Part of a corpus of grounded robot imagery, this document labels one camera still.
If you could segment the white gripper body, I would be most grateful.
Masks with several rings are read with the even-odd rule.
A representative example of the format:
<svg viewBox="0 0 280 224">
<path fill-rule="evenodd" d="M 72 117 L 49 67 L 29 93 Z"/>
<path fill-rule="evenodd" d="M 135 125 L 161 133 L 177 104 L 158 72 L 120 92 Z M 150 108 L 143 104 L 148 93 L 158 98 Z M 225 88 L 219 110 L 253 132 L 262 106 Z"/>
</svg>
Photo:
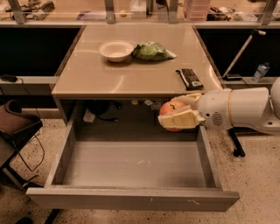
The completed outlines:
<svg viewBox="0 0 280 224">
<path fill-rule="evenodd" d="M 229 130 L 229 96 L 231 89 L 213 90 L 205 93 L 198 101 L 197 108 L 205 119 L 203 124 L 210 130 Z"/>
</svg>

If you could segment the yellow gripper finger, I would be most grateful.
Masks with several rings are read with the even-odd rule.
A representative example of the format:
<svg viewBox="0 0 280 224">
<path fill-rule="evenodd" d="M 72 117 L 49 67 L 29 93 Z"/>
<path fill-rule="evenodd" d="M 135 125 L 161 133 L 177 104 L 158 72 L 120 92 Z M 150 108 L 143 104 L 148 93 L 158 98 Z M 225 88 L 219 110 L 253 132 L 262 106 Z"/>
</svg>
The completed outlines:
<svg viewBox="0 0 280 224">
<path fill-rule="evenodd" d="M 183 102 L 186 105 L 191 106 L 192 108 L 196 107 L 197 101 L 202 97 L 202 94 L 186 94 L 181 96 L 176 96 L 172 98 L 172 101 Z"/>
<path fill-rule="evenodd" d="M 192 110 L 190 106 L 186 106 L 179 112 L 159 115 L 157 119 L 168 130 L 192 129 L 206 120 L 198 110 Z"/>
</svg>

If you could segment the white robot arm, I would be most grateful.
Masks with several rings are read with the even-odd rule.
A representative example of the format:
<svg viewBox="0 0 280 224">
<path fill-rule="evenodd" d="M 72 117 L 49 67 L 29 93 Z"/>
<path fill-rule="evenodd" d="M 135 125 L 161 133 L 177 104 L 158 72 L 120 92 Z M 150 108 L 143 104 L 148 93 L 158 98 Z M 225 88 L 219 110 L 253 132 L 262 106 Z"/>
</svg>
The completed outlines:
<svg viewBox="0 0 280 224">
<path fill-rule="evenodd" d="M 170 111 L 157 119 L 168 130 L 203 124 L 210 130 L 242 127 L 271 135 L 280 132 L 280 78 L 271 88 L 224 88 L 187 94 L 171 99 L 167 105 Z"/>
</svg>

